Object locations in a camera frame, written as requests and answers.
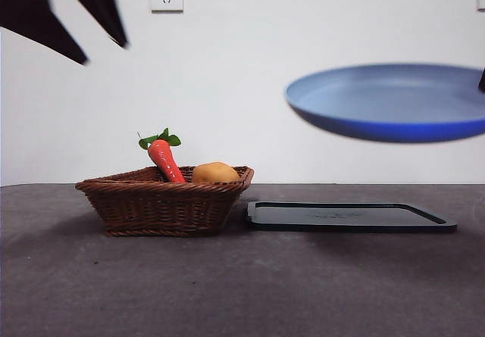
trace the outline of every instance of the gray table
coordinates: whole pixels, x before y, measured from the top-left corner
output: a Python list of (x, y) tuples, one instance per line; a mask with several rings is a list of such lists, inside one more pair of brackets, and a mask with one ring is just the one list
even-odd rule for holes
[[(458, 231), (254, 231), (253, 200), (404, 202)], [(485, 185), (255, 184), (216, 237), (101, 226), (73, 185), (2, 188), (2, 337), (485, 335)]]

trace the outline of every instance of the toy carrot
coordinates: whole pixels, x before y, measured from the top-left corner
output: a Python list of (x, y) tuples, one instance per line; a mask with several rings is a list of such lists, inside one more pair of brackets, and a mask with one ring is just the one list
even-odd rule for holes
[(180, 145), (180, 139), (175, 135), (168, 135), (168, 128), (165, 128), (160, 135), (140, 139), (138, 144), (149, 151), (149, 157), (168, 178), (169, 182), (186, 182), (170, 150), (171, 146)]

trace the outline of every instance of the black tray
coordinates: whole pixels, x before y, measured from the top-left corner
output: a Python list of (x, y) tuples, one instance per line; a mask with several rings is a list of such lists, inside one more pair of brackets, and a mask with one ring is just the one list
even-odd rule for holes
[(256, 229), (340, 232), (454, 232), (451, 220), (400, 203), (248, 203)]

